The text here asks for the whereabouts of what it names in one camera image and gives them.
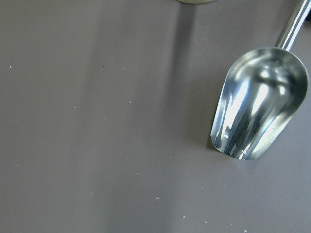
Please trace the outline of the metal scoop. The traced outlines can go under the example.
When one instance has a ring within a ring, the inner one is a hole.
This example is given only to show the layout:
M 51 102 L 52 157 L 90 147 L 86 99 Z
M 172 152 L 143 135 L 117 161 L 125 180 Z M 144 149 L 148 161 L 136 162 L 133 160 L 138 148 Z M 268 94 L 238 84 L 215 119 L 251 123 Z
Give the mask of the metal scoop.
M 274 46 L 253 49 L 230 67 L 210 134 L 220 153 L 261 158 L 303 103 L 309 76 L 291 48 L 310 8 L 299 0 Z

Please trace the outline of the wooden mug stand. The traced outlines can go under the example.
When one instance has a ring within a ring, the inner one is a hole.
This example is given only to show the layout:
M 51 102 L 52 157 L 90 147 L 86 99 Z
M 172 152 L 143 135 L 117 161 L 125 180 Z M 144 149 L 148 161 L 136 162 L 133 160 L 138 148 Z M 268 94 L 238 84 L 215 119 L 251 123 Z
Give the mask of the wooden mug stand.
M 214 2 L 215 0 L 178 0 L 178 1 L 186 4 L 207 4 L 210 2 Z

